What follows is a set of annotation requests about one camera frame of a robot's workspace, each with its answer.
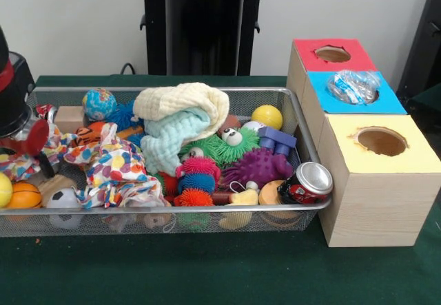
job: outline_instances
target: light blue towel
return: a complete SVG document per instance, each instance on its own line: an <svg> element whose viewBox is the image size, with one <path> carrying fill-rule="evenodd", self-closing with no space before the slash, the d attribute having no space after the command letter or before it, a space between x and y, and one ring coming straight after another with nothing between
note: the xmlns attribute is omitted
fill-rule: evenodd
<svg viewBox="0 0 441 305"><path fill-rule="evenodd" d="M181 110L158 121L144 120L145 132L149 135L141 139L141 149L147 172L162 171L175 176L181 164L178 153L183 141L198 136L209 123L207 112L199 107Z"/></svg>

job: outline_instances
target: cardboard box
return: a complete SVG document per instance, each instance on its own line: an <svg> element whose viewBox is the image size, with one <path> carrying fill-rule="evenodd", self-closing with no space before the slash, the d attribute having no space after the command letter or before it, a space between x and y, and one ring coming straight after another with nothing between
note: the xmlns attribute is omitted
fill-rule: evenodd
<svg viewBox="0 0 441 305"><path fill-rule="evenodd" d="M381 82L378 99L367 105L351 105L332 96L327 83L342 70L374 72ZM294 40L287 87L297 94L316 147L325 114L406 114L389 84L355 39Z"/></svg>
<svg viewBox="0 0 441 305"><path fill-rule="evenodd" d="M59 107L54 119L54 124L61 133L75 133L84 126L83 107Z"/></svg>
<svg viewBox="0 0 441 305"><path fill-rule="evenodd" d="M441 162L410 116L327 115L318 154L334 178L320 212L329 246L412 246Z"/></svg>

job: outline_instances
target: red box top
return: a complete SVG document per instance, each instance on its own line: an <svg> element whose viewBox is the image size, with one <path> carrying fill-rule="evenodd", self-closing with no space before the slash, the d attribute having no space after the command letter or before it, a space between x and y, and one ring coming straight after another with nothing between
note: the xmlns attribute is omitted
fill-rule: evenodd
<svg viewBox="0 0 441 305"><path fill-rule="evenodd" d="M295 39L294 44L307 71L377 71L356 39Z"/></svg>

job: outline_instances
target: yellow box top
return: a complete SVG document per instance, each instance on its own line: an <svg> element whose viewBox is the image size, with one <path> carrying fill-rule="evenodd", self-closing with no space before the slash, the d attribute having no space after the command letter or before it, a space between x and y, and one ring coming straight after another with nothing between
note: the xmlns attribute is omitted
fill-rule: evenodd
<svg viewBox="0 0 441 305"><path fill-rule="evenodd" d="M441 173L441 161L405 115L328 115L351 173Z"/></svg>

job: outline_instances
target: purple spiky ball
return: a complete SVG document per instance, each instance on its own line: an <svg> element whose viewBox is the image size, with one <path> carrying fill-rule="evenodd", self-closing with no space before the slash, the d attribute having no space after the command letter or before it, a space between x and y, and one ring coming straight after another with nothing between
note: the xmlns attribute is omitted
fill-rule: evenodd
<svg viewBox="0 0 441 305"><path fill-rule="evenodd" d="M222 183L228 187L231 182L238 181L245 186L248 181L254 181L262 189L268 182L288 179L293 170L284 155L273 155L267 148L254 148L232 167L223 170Z"/></svg>

